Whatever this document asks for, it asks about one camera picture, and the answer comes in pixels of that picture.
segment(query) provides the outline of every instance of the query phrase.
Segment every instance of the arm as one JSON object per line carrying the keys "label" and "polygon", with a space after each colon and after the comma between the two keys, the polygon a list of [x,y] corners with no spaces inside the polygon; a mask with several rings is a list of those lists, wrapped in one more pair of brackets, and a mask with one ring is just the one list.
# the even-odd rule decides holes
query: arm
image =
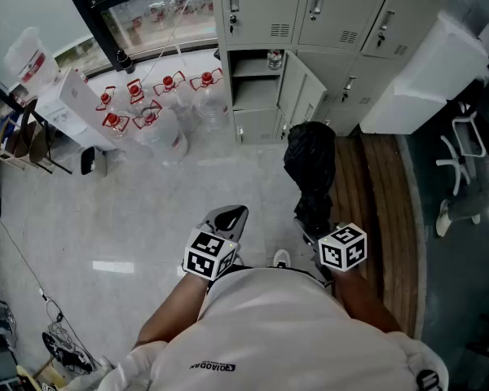
{"label": "arm", "polygon": [[357,270],[334,271],[333,277],[344,308],[351,318],[371,324],[384,333],[401,332],[397,320],[375,296],[368,281]]}
{"label": "arm", "polygon": [[197,321],[209,281],[186,274],[160,308],[143,325],[134,347],[162,340],[170,342]]}

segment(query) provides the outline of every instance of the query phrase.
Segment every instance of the shoe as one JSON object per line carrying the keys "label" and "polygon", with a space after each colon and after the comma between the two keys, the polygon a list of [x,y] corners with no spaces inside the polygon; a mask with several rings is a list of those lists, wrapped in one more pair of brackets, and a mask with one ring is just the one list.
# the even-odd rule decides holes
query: shoe
{"label": "shoe", "polygon": [[447,215],[448,210],[449,210],[449,200],[444,200],[440,204],[440,213],[438,214],[437,224],[436,224],[437,235],[440,236],[441,238],[446,235],[447,229],[449,229],[449,226],[452,223],[452,220]]}
{"label": "shoe", "polygon": [[274,256],[274,267],[275,268],[291,268],[292,260],[290,259],[290,254],[286,249],[279,249]]}

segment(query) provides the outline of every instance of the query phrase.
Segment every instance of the white floor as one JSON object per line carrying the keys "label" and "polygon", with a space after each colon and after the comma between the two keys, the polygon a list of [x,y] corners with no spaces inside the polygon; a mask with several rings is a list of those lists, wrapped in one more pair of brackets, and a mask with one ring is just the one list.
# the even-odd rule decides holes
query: white floor
{"label": "white floor", "polygon": [[[295,267],[312,267],[312,251],[293,224],[299,190],[283,169],[286,146],[238,146],[231,131],[195,133],[189,142],[180,165],[122,161],[99,181],[80,175],[79,155],[64,162],[72,176],[0,165],[2,222],[95,357],[117,362],[130,351],[180,280],[186,239],[211,209],[249,208],[245,265],[266,266],[286,248]],[[130,262],[134,272],[94,270],[93,261]],[[38,369],[49,357],[41,336],[50,322],[46,304],[1,225],[0,297],[18,323],[20,363]]]}

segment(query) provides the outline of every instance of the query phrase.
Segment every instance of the gray floor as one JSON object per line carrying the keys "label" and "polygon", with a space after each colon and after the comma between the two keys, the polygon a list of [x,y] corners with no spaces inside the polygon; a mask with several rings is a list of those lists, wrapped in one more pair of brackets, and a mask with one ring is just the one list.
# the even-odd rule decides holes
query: gray floor
{"label": "gray floor", "polygon": [[[64,162],[72,176],[0,166],[2,221],[94,356],[116,362],[130,351],[143,322],[180,280],[186,239],[210,209],[248,206],[245,265],[266,266],[286,248],[295,267],[311,268],[312,251],[293,225],[299,190],[283,169],[285,145],[239,147],[230,138],[231,132],[193,134],[182,164],[128,160],[99,181],[80,175],[79,155]],[[131,262],[134,273],[93,270],[92,261]],[[37,369],[49,356],[41,334],[50,320],[1,225],[0,297],[18,322],[20,362]]]}
{"label": "gray floor", "polygon": [[471,221],[454,222],[443,239],[435,233],[440,202],[454,184],[452,168],[439,168],[434,163],[449,157],[439,137],[449,128],[441,117],[434,118],[407,141],[421,197],[427,249],[422,338],[443,358],[455,379],[478,317],[489,311],[489,213],[482,215],[478,226]]}

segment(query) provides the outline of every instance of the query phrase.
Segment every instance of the wooden floor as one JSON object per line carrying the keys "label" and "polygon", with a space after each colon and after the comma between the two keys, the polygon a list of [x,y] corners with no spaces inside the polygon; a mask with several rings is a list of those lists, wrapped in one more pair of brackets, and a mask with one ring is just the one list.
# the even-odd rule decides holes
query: wooden floor
{"label": "wooden floor", "polygon": [[408,183],[391,135],[337,138],[331,220],[368,233],[361,272],[413,336],[416,321],[416,232]]}

